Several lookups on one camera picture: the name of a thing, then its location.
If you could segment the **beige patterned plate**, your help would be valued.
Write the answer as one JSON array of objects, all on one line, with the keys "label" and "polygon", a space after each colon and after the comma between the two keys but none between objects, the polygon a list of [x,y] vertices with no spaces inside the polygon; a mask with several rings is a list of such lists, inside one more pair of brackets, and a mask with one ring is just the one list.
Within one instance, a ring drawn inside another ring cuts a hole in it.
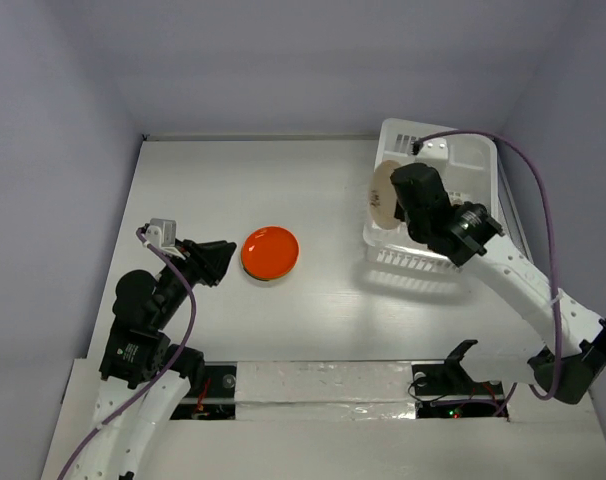
[{"label": "beige patterned plate", "polygon": [[403,213],[397,217],[397,195],[391,183],[392,173],[400,167],[394,160],[383,161],[375,168],[369,185],[369,213],[374,224],[382,230],[394,230],[404,221]]}]

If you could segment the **orange plate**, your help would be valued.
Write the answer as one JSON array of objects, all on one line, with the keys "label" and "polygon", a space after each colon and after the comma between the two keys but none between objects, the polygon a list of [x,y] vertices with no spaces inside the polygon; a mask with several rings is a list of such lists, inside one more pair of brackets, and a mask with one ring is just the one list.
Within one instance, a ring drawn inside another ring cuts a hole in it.
[{"label": "orange plate", "polygon": [[280,226],[265,226],[246,238],[240,258],[244,271],[252,278],[273,281],[292,271],[299,253],[299,243],[292,232]]}]

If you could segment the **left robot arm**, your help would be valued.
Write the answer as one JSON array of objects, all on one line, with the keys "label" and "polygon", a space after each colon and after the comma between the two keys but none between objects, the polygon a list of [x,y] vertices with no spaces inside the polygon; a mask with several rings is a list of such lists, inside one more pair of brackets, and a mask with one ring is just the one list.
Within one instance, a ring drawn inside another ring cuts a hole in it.
[{"label": "left robot arm", "polygon": [[136,232],[164,264],[117,283],[114,321],[99,366],[92,428],[59,473],[61,479],[139,479],[172,413],[186,395],[207,387],[202,352],[188,347],[196,316],[194,288],[217,286],[236,245]]}]

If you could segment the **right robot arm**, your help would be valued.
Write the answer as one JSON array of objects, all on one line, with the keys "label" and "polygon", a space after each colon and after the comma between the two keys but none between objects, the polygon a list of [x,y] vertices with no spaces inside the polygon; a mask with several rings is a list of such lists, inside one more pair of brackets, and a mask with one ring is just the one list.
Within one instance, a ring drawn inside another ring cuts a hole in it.
[{"label": "right robot arm", "polygon": [[439,172],[412,163],[390,175],[410,237],[490,287],[539,335],[528,359],[535,383],[554,399],[579,403],[606,367],[606,317],[563,293],[517,249],[479,203],[451,203]]}]

